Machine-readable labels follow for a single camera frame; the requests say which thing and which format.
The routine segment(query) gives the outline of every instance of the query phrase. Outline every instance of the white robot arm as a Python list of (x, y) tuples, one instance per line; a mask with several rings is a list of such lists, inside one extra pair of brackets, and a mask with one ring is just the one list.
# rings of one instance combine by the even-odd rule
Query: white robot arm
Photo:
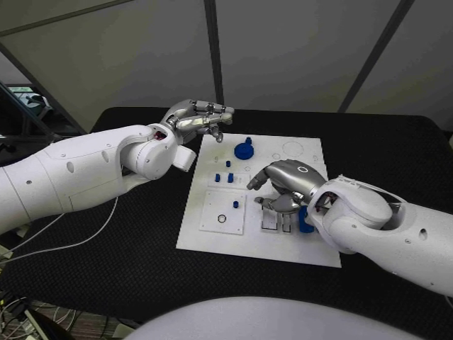
[[(135, 125), (51, 144), (0, 168), (0, 234), (41, 217), (100, 205), (159, 179), (171, 166), (188, 171), (195, 153), (184, 147), (197, 134), (223, 133), (234, 109), (182, 101), (159, 124)], [(123, 176), (122, 167), (132, 173)]]
[[(259, 190), (267, 179), (282, 196), (256, 198), (266, 208), (295, 213), (308, 205), (308, 223), (337, 250), (361, 253), (384, 270), (453, 297), (453, 215), (344, 176), (326, 182), (299, 161), (272, 163), (249, 189)], [(378, 192), (399, 202), (388, 203)]]

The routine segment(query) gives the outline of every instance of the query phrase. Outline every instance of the black tabletop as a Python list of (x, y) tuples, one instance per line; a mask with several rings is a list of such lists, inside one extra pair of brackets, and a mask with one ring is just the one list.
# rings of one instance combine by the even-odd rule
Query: black tabletop
[[(112, 108), (94, 131), (161, 121), (166, 108)], [(224, 132), (322, 139), (329, 177), (344, 174), (410, 202), (453, 214), (453, 151), (435, 123), (411, 115), (237, 110)], [(202, 138), (189, 144), (200, 153)], [(443, 297), (387, 273), (364, 256), (342, 269), (175, 249), (195, 167), (119, 199), (113, 220), (87, 244), (9, 263), (0, 288), (103, 315), (148, 320), (212, 298), (257, 295), (355, 312), (427, 339), (453, 339)], [(18, 252), (86, 239), (113, 202), (68, 214)], [(34, 223), (31, 236), (51, 221)]]

